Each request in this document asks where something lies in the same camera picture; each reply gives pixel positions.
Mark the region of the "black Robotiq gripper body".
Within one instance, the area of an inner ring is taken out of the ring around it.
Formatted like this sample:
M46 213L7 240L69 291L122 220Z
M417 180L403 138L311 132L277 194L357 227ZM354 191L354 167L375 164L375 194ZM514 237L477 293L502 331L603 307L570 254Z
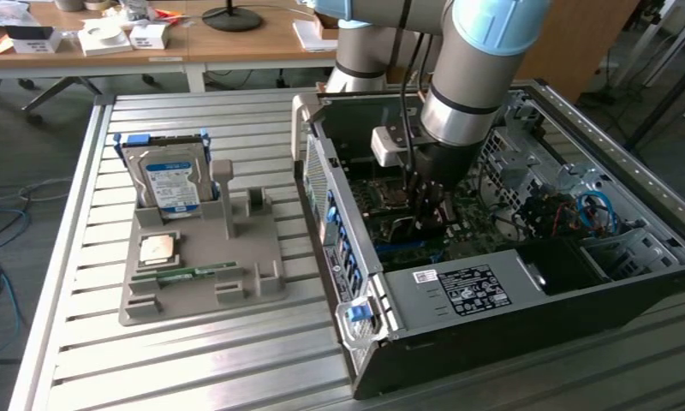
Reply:
M442 230L446 223L457 221L453 194L471 168L481 146L482 143L417 146L406 187L411 216L407 235L431 235Z

